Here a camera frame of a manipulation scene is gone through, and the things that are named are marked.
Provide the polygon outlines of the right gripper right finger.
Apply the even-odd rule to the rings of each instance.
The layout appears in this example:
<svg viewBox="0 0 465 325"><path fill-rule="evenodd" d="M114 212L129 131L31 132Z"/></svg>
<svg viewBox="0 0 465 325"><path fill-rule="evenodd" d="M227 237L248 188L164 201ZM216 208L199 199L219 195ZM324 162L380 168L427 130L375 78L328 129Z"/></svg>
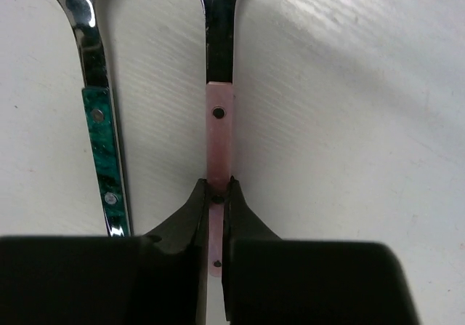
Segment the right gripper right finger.
<svg viewBox="0 0 465 325"><path fill-rule="evenodd" d="M290 240L248 207L231 180L222 286L231 324L417 324L401 264L370 241Z"/></svg>

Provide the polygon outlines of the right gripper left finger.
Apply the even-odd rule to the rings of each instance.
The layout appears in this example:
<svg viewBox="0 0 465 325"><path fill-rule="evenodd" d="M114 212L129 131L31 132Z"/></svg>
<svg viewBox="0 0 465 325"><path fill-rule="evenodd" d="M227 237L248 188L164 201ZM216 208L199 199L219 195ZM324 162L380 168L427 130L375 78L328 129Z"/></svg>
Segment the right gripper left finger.
<svg viewBox="0 0 465 325"><path fill-rule="evenodd" d="M204 324L207 185L150 232L1 239L3 324Z"/></svg>

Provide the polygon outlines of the pink handled spoon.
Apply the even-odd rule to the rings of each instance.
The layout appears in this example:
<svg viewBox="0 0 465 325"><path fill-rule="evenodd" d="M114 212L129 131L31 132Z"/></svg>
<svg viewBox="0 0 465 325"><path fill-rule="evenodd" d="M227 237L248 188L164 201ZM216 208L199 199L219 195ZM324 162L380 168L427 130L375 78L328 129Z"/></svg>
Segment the pink handled spoon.
<svg viewBox="0 0 465 325"><path fill-rule="evenodd" d="M223 219L233 157L233 68L238 0L201 0L206 38L206 182L209 273L222 275Z"/></svg>

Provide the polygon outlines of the teal handled spoon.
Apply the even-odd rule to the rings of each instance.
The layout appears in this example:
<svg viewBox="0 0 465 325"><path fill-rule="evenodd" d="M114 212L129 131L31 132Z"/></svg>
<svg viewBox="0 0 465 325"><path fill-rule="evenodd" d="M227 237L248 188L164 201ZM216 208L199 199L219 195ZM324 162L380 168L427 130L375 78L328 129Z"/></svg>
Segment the teal handled spoon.
<svg viewBox="0 0 465 325"><path fill-rule="evenodd" d="M97 23L96 0L57 0L70 23L78 49L81 90L100 200L108 235L132 234L126 200L117 118L108 64Z"/></svg>

